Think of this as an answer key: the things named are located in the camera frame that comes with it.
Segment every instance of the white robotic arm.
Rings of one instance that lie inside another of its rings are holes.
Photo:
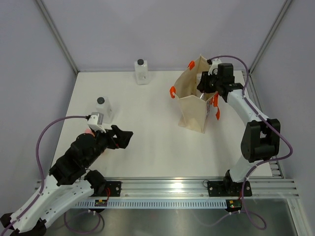
[[[97,170],[86,174],[86,169],[105,149],[126,148],[133,133],[121,131],[115,125],[111,126],[112,130],[105,130],[101,126],[102,118],[101,113],[87,116],[93,134],[79,135],[49,170],[44,188],[38,189],[16,212],[0,218],[4,227],[12,225],[12,236],[43,236],[46,229],[77,202],[106,192],[107,181],[103,175]]]
[[[265,119],[280,132],[277,119],[269,119],[244,95],[243,86],[234,82],[233,65],[219,59],[208,61],[209,71],[202,72],[197,89],[202,93],[218,92],[242,119],[246,126],[241,142],[242,156],[236,165],[226,172],[224,187],[229,195],[240,191],[241,184],[250,168],[262,160],[269,160],[279,152],[280,138],[261,120]]]

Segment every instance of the gray wall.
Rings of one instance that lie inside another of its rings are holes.
[[[65,115],[74,83],[35,3],[0,1],[0,215],[16,211],[34,192],[37,138],[50,121]],[[46,173],[61,127],[43,138]]]
[[[85,70],[183,69],[200,54],[250,64],[284,0],[45,0]]]
[[[278,118],[294,148],[283,161],[287,177],[296,180],[315,232],[315,1],[294,1],[279,31],[253,73],[263,110]],[[279,156],[288,153],[282,143]]]

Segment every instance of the white bottle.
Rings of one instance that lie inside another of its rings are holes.
[[[150,82],[148,63],[146,60],[139,59],[138,61],[135,61],[134,70],[136,72],[136,80],[138,85],[147,85]]]
[[[104,115],[103,123],[110,124],[113,120],[112,106],[108,97],[99,97],[96,101],[96,110]]]

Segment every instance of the beige paper bag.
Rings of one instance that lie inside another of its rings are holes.
[[[205,122],[209,114],[212,98],[216,93],[205,94],[204,99],[196,96],[197,74],[209,71],[207,60],[200,56],[195,62],[192,61],[188,68],[177,79],[170,93],[172,98],[177,98],[183,117],[179,126],[201,133],[205,132]]]

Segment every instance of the white tabletop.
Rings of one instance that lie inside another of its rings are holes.
[[[152,81],[137,85],[134,72],[79,73],[67,116],[96,111],[96,100],[107,96],[113,124],[134,134],[126,149],[107,149],[90,167],[105,177],[221,177],[240,158],[245,127],[236,112],[219,100],[221,118],[211,108],[205,133],[178,126],[181,111],[169,89],[182,71],[149,72]],[[244,84],[240,71],[236,82]],[[84,119],[63,124],[53,164],[86,129]],[[269,164],[252,176],[272,176]]]

